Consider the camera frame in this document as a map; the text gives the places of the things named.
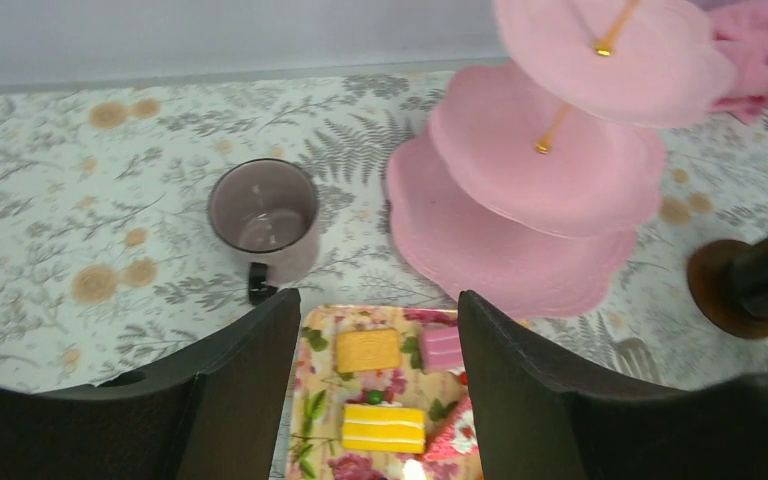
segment mug handle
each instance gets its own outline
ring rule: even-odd
[[[252,263],[249,266],[249,303],[258,306],[278,292],[277,287],[266,284],[266,274],[269,266],[262,263]]]

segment wooden base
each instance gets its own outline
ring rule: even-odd
[[[687,261],[687,283],[699,310],[720,330],[746,339],[768,337],[768,319],[743,311],[725,298],[717,275],[728,262],[751,245],[739,240],[717,240],[697,250]]]

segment white wall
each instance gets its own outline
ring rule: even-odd
[[[491,0],[0,0],[2,86],[501,56]]]

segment tiered cake stand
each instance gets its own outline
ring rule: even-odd
[[[393,239],[449,295],[514,317],[596,307],[660,205],[652,127],[704,119],[734,81],[683,0],[496,0],[512,62],[452,79],[390,160]]]

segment gold rod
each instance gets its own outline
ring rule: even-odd
[[[549,130],[547,130],[546,133],[537,140],[537,143],[534,144],[534,150],[537,153],[545,155],[552,151],[552,139],[555,137],[555,134],[558,133],[561,124],[564,123],[564,120],[566,120],[567,115],[569,115],[571,111],[572,105],[568,103],[564,104],[564,106],[558,110],[558,113],[555,114],[555,119],[552,120],[552,125],[549,126]]]
[[[625,25],[631,18],[632,12],[634,12],[634,9],[637,8],[638,5],[640,5],[640,0],[626,1],[625,7],[623,7],[622,12],[620,12],[617,19],[614,20],[614,24],[611,25],[611,28],[608,29],[608,33],[593,43],[593,51],[596,52],[597,55],[610,57],[611,54],[614,53],[614,46],[617,43],[617,39],[620,38],[620,33],[622,33],[623,28],[625,28]]]

